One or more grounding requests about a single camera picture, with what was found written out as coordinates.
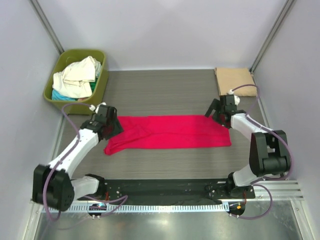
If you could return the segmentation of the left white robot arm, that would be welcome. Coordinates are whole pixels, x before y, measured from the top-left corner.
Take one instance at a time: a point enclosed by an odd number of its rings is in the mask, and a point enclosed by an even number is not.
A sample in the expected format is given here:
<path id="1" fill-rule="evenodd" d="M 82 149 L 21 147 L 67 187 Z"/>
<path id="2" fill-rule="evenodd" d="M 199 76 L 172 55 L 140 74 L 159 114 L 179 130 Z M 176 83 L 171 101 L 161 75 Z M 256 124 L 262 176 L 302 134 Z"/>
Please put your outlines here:
<path id="1" fill-rule="evenodd" d="M 65 212 L 73 201 L 92 197 L 101 200 L 106 194 L 105 179 L 95 174 L 72 179 L 74 171 L 85 156 L 102 140 L 121 134 L 124 129 L 114 106 L 102 102 L 88 105 L 90 119 L 76 128 L 71 143 L 47 165 L 39 164 L 33 172 L 32 201 L 45 210 Z"/>

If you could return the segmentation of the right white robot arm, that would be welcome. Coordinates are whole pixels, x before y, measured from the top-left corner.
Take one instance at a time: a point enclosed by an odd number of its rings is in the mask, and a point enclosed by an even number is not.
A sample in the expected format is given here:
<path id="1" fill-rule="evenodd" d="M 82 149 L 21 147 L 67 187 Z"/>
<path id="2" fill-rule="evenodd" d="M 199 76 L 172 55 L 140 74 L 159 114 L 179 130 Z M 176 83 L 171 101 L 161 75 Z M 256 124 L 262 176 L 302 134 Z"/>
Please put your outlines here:
<path id="1" fill-rule="evenodd" d="M 240 98 L 234 94 L 221 95 L 213 99 L 205 113 L 205 117 L 237 130 L 250 141 L 248 165 L 230 173 L 223 186 L 224 194 L 230 198 L 240 198 L 252 184 L 271 180 L 271 175 L 279 175 L 282 180 L 292 166 L 286 133 L 261 125 L 246 111 L 238 109 L 239 102 Z"/>

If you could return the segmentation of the red t shirt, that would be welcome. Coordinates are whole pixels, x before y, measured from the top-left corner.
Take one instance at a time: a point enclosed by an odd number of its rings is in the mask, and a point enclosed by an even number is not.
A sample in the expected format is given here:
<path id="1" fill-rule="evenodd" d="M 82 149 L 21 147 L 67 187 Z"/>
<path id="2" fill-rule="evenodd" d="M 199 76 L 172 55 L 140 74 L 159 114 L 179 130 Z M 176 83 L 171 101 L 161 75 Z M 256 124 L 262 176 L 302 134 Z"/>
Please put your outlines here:
<path id="1" fill-rule="evenodd" d="M 123 132 L 112 137 L 104 153 L 126 149 L 195 149 L 230 147 L 229 130 L 203 115 L 120 116 Z"/>

